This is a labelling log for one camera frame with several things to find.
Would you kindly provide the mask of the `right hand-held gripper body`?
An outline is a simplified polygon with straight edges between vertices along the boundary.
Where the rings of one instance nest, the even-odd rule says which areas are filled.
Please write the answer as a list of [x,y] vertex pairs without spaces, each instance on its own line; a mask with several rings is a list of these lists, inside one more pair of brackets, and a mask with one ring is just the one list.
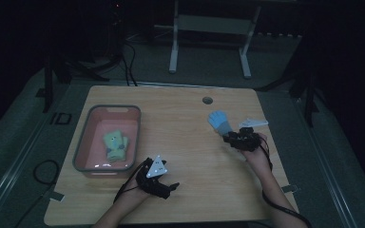
[[261,136],[255,132],[254,127],[263,125],[268,125],[268,122],[250,118],[241,122],[239,132],[233,134],[236,140],[235,146],[239,150],[253,152],[261,145]]

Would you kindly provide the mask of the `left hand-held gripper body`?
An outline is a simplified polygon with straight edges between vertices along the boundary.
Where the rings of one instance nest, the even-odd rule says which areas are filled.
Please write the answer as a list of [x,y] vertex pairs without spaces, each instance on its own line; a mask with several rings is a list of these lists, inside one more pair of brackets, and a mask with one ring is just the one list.
[[138,186],[147,194],[167,199],[171,193],[171,187],[160,183],[159,178],[167,172],[160,156],[154,160],[147,158],[136,175]]

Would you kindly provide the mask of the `plain blue glove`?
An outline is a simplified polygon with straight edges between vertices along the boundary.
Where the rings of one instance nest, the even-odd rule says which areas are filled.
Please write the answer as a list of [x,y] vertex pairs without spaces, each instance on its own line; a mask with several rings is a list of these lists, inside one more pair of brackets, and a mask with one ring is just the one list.
[[223,111],[213,111],[208,115],[208,122],[214,130],[221,136],[232,131],[232,127],[227,120],[227,116]]

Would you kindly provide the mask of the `plain green glove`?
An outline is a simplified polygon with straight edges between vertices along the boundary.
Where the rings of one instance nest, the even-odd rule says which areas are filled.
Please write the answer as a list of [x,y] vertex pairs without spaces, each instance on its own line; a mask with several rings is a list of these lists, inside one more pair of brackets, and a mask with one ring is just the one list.
[[118,161],[124,161],[126,158],[126,151],[128,148],[128,144],[129,144],[129,139],[128,137],[124,137],[124,145],[125,145],[125,152],[124,154],[122,154],[121,156],[118,156],[116,153],[110,153],[107,154],[106,152],[106,157],[110,162],[118,162]]

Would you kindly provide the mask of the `pink bin with grey rim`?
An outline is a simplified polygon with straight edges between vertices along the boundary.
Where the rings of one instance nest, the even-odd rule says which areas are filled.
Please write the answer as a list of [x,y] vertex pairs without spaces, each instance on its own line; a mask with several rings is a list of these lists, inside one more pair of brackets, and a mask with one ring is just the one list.
[[[87,113],[73,157],[73,167],[89,178],[120,178],[132,172],[137,157],[141,109],[136,105],[98,104]],[[129,144],[124,161],[106,157],[104,135],[120,130]]]

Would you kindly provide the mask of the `person's right hand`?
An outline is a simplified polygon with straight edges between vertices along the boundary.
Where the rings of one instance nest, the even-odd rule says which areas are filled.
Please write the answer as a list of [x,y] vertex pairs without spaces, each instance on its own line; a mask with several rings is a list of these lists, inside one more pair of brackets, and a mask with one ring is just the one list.
[[241,154],[244,156],[245,160],[248,162],[256,175],[262,176],[265,174],[270,174],[272,168],[269,160],[267,137],[261,133],[259,133],[259,136],[260,146],[253,152],[242,151]]

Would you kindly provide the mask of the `person's left hand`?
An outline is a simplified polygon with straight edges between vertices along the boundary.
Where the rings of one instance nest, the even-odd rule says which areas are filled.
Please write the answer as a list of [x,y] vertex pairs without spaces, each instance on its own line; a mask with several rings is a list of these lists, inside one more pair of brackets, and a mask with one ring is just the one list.
[[142,190],[135,180],[131,180],[125,184],[125,190],[122,191],[117,201],[124,205],[138,206],[150,197],[151,195]]

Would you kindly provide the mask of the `black tripod stand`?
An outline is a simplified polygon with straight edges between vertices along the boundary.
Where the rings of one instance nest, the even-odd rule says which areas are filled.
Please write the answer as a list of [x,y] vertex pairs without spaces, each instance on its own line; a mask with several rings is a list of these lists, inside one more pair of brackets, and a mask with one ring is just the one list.
[[44,113],[47,113],[53,104],[53,75],[56,75],[61,83],[68,84],[71,81],[71,76],[67,73],[68,66],[95,81],[108,82],[107,78],[96,73],[102,66],[88,68],[63,53],[47,55],[44,59],[44,87],[40,88],[36,94],[37,97],[44,99]]
[[295,79],[289,94],[293,98],[299,99],[305,93],[304,119],[306,123],[313,127],[314,95],[317,76],[317,61],[313,46],[302,38],[292,57],[292,73]]

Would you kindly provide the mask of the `white metal stand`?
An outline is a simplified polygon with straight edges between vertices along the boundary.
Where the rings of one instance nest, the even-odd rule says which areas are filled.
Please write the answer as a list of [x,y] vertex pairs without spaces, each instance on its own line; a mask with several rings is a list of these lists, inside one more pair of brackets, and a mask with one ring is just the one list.
[[172,46],[168,72],[171,74],[177,72],[179,57],[179,32],[181,30],[207,33],[236,34],[243,35],[245,37],[245,41],[243,45],[239,47],[238,52],[243,78],[250,79],[252,77],[252,73],[247,58],[247,52],[249,50],[252,38],[255,34],[255,28],[259,19],[261,6],[255,7],[251,19],[244,20],[236,18],[181,14],[179,10],[181,1],[182,0],[173,0],[173,25],[171,27]]

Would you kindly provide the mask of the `dark equipment rack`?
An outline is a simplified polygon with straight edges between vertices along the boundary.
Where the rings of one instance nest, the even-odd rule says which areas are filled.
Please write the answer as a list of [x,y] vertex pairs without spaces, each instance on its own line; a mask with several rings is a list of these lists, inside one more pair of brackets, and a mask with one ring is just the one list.
[[108,0],[106,56],[115,61],[123,56],[125,44],[125,0]]

